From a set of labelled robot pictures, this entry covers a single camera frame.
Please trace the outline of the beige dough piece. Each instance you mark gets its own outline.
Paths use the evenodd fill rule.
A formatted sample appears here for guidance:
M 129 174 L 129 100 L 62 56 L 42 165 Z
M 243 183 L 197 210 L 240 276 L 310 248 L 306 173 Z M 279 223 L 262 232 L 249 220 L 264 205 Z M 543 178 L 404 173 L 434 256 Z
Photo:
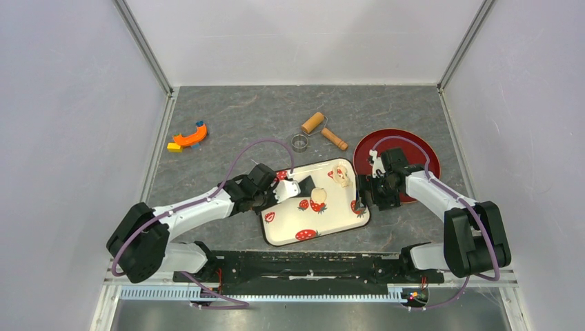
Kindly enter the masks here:
M 327 192 L 323 188 L 314 188 L 311 191 L 310 198 L 316 204 L 324 203 L 327 199 Z

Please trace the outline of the metal scraper with wooden handle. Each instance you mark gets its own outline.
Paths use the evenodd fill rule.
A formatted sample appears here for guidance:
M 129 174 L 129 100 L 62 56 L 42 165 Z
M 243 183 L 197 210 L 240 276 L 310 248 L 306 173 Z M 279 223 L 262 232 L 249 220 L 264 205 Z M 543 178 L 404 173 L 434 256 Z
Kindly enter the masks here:
M 297 184 L 299 187 L 299 193 L 297 194 L 297 197 L 299 198 L 310 198 L 312 191 L 316 188 L 311 176 L 307 176 L 306 178 L 299 180 Z

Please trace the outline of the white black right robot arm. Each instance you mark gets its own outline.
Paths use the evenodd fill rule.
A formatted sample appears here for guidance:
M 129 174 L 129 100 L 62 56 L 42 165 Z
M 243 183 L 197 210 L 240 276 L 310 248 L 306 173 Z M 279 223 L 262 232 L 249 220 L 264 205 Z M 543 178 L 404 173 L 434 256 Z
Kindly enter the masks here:
M 379 210 L 402 205 L 410 197 L 442 220 L 442 243 L 420 243 L 401 250 L 400 276 L 416 281 L 427 270 L 449 271 L 459 278 L 477 275 L 499 278 L 499 269 L 510 265 L 511 252 L 498 206 L 478 202 L 442 183 L 427 165 L 409 163 L 401 148 L 370 150 L 370 174 L 357 176 L 357 210 L 371 203 Z

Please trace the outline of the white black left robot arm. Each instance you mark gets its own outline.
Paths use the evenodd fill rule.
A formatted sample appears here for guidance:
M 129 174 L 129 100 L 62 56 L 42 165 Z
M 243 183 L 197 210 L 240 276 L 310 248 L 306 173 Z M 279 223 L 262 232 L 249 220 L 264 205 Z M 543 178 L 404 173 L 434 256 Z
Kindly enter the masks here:
M 200 281 L 211 280 L 217 264 L 194 243 L 174 243 L 178 236 L 203 224 L 238 213 L 258 211 L 274 202 L 281 179 L 265 164 L 218 183 L 194 198 L 151 208 L 144 202 L 127 211 L 106 249 L 114 261 L 111 273 L 141 283 L 163 269 L 186 271 Z

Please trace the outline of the white strawberry print tray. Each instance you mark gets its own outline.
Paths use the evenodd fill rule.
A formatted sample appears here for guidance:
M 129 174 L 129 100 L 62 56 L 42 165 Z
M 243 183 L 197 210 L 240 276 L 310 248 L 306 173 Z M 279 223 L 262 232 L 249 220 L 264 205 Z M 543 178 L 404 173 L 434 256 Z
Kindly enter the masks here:
M 345 232 L 370 221 L 368 207 L 354 211 L 356 173 L 349 160 L 331 159 L 283 170 L 295 181 L 311 176 L 316 188 L 327 192 L 327 199 L 316 204 L 311 198 L 293 197 L 262 211 L 264 238 L 270 245 L 279 247 Z

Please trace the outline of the dark red round plate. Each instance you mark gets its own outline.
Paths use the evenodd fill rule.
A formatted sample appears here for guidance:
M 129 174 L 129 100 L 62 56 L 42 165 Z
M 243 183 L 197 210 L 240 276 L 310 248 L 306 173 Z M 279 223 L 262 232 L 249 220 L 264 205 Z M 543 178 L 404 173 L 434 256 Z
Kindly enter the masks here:
M 367 134 L 357 144 L 357 147 L 353 153 L 353 166 L 356 175 L 372 174 L 372 166 L 368 162 L 368 158 L 370 157 L 369 151 L 379 140 L 389 136 L 402 137 L 419 145 L 429 156 L 430 163 L 428 169 L 435 175 L 435 177 L 438 179 L 440 178 L 442 171 L 441 165 L 438 156 L 431 148 L 431 146 L 416 134 L 395 128 L 374 131 L 370 134 Z M 409 164 L 420 164 L 421 166 L 424 166 L 426 162 L 424 153 L 419 148 L 402 139 L 394 138 L 383 141 L 375 149 L 380 156 L 382 152 L 392 148 L 401 148 Z

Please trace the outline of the wooden dough roller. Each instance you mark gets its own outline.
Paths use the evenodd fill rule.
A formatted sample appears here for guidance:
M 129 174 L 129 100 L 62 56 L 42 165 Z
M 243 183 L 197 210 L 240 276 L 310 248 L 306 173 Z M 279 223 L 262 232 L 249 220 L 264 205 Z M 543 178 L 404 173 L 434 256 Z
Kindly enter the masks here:
M 348 149 L 348 144 L 343 139 L 339 138 L 332 130 L 330 130 L 327 125 L 328 117 L 321 112 L 316 112 L 303 124 L 301 124 L 301 131 L 307 136 L 319 133 L 327 140 L 329 140 L 334 146 L 342 151 L 346 151 Z

